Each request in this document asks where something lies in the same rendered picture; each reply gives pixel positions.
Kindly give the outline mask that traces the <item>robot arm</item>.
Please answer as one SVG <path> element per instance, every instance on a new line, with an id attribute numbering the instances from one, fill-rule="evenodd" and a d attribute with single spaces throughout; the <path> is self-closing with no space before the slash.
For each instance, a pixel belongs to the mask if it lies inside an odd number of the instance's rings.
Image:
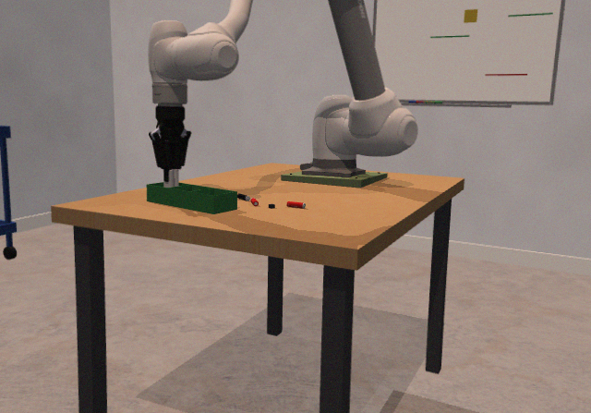
<path id="1" fill-rule="evenodd" d="M 351 177 L 366 173 L 356 168 L 357 154 L 392 156 L 411 147 L 417 123 L 384 87 L 364 0 L 328 1 L 355 98 L 332 95 L 320 101 L 313 121 L 313 162 L 300 169 L 302 175 Z M 189 34 L 179 21 L 154 23 L 149 39 L 152 102 L 183 106 L 188 79 L 215 80 L 233 72 L 239 59 L 235 44 L 251 5 L 252 0 L 231 0 L 219 25 L 209 22 Z"/>

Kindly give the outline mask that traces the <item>green three-compartment bin rack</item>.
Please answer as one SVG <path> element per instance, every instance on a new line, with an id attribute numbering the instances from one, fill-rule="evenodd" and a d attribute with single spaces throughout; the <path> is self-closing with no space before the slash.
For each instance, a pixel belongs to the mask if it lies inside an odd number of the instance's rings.
<path id="1" fill-rule="evenodd" d="M 237 210 L 237 191 L 185 183 L 179 183 L 179 187 L 164 188 L 161 182 L 147 184 L 147 201 L 217 214 Z"/>

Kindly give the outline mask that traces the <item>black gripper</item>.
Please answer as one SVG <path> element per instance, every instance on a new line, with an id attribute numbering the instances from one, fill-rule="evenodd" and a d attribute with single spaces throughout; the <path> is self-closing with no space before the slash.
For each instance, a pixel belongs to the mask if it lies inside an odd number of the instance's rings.
<path id="1" fill-rule="evenodd" d="M 155 111 L 158 123 L 156 129 L 150 132 L 149 136 L 157 166 L 163 169 L 163 187 L 171 188 L 173 186 L 173 174 L 174 187 L 179 187 L 178 169 L 185 165 L 191 131 L 185 129 L 183 121 L 171 120 L 185 120 L 185 108 L 184 106 L 156 106 Z"/>

